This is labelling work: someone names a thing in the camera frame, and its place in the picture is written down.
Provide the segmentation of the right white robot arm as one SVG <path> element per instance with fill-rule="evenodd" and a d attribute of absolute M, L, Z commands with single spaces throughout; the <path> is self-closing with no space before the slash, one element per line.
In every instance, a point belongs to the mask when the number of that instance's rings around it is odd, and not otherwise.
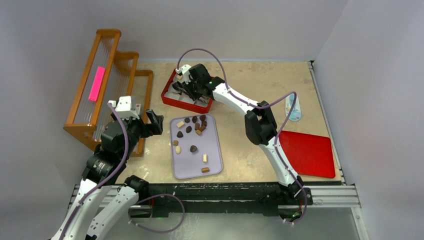
<path fill-rule="evenodd" d="M 179 86 L 192 100 L 202 97 L 222 103 L 244 117 L 245 134 L 249 141 L 259 146 L 270 162 L 279 185 L 280 196 L 288 204 L 307 197 L 302 178 L 292 167 L 279 136 L 271 105 L 247 98 L 229 87 L 225 78 L 211 77 L 203 64 L 183 65 L 175 70 Z"/>

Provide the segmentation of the black metal tongs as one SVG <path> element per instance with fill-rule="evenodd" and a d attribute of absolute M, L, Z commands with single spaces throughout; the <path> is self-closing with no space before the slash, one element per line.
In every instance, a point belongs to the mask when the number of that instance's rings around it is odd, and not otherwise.
<path fill-rule="evenodd" d="M 173 93 L 176 93 L 176 94 L 185 94 L 187 96 L 189 95 L 189 93 L 186 90 L 184 90 L 184 88 L 182 86 L 180 86 L 180 83 L 179 82 L 173 82 L 171 84 L 171 86 L 173 88 Z M 201 103 L 207 104 L 210 99 L 208 97 L 201 96 L 197 100 L 200 101 Z"/>

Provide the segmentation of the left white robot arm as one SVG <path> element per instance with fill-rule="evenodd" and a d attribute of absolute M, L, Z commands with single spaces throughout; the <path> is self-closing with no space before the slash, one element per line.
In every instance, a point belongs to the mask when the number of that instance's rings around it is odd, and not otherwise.
<path fill-rule="evenodd" d="M 141 118 L 122 118 L 112 110 L 112 121 L 101 134 L 101 143 L 95 147 L 82 173 L 77 196 L 65 220 L 54 234 L 54 240 L 99 240 L 116 221 L 116 216 L 132 204 L 142 205 L 149 199 L 149 183 L 135 175 L 128 177 L 121 192 L 100 213 L 104 197 L 126 168 L 127 160 L 140 139 L 163 133 L 162 115 L 146 111 L 150 122 Z"/>

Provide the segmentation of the red box lid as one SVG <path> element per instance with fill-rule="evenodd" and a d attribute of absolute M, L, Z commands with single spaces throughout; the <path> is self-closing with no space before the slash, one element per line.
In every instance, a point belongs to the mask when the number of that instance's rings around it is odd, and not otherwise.
<path fill-rule="evenodd" d="M 298 174 L 328 179 L 336 177 L 329 137 L 283 130 L 279 141 Z"/>

